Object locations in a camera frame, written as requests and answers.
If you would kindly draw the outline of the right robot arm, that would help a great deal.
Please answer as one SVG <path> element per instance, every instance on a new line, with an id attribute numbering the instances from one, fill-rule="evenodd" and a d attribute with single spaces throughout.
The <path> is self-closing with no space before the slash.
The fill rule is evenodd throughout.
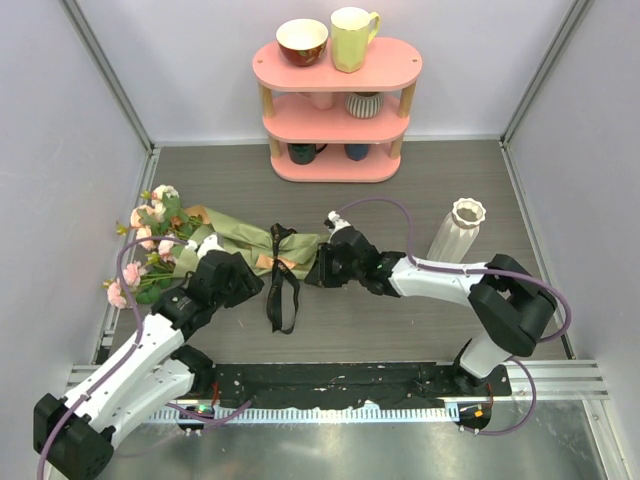
<path id="1" fill-rule="evenodd" d="M 479 394 L 502 362 L 531 356 L 557 309 L 554 296 L 508 255 L 467 267 L 416 260 L 380 252 L 347 226 L 319 245 L 305 282 L 339 288 L 351 281 L 379 296 L 426 297 L 473 310 L 483 332 L 463 346 L 451 371 L 453 390 L 465 395 Z"/>

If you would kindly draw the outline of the green orange wrapping paper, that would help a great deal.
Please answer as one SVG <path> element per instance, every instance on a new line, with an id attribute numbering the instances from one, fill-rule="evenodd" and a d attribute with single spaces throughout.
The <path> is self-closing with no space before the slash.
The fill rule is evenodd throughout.
<path id="1" fill-rule="evenodd" d="M 222 248 L 231 254 L 240 253 L 257 276 L 271 272 L 274 255 L 269 229 L 264 230 L 203 205 L 188 207 L 186 213 L 203 220 L 203 225 L 190 237 L 198 247 L 206 237 L 216 234 L 221 239 Z M 315 262 L 318 246 L 327 240 L 327 235 L 293 233 L 280 242 L 278 258 L 298 280 L 304 280 Z"/>

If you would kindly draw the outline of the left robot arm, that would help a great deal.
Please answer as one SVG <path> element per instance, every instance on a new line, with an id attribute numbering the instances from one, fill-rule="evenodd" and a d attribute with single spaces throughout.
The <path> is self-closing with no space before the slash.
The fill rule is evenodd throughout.
<path id="1" fill-rule="evenodd" d="M 94 479 L 152 413 L 184 395 L 205 397 L 213 362 L 188 340 L 217 310 L 235 307 L 263 287 L 240 254 L 206 253 L 181 284 L 162 293 L 111 358 L 62 397 L 47 394 L 37 402 L 37 478 L 51 465 L 68 479 Z"/>

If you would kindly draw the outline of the pink artificial flower bouquet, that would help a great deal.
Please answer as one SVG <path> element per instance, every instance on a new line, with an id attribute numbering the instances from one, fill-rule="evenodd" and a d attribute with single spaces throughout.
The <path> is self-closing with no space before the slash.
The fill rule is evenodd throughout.
<path id="1" fill-rule="evenodd" d="M 179 192 L 171 185 L 161 184 L 145 191 L 142 199 L 145 202 L 132 210 L 129 224 L 117 225 L 117 233 L 133 233 L 145 251 L 145 259 L 129 262 L 121 276 L 103 283 L 109 304 L 117 309 L 131 306 L 126 290 L 139 304 L 155 303 L 173 281 L 177 254 L 182 248 L 176 241 L 188 240 L 203 225 L 201 217 L 186 213 Z"/>

